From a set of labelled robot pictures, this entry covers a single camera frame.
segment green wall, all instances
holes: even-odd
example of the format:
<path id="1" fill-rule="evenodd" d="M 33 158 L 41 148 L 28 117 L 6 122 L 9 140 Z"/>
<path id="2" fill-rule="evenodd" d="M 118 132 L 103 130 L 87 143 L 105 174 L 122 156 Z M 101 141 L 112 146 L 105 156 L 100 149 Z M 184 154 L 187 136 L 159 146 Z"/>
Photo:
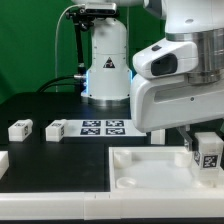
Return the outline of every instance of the green wall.
<path id="1" fill-rule="evenodd" d="M 55 77 L 56 25 L 70 5 L 70 0 L 0 0 L 0 103 L 13 94 L 36 91 Z M 133 68 L 132 56 L 163 38 L 164 24 L 139 6 L 129 11 L 121 9 L 119 20 L 125 25 L 128 13 L 129 64 Z M 87 65 L 91 64 L 89 34 L 82 34 Z M 59 34 L 59 76 L 76 73 L 76 64 L 73 25 L 63 19 Z"/>

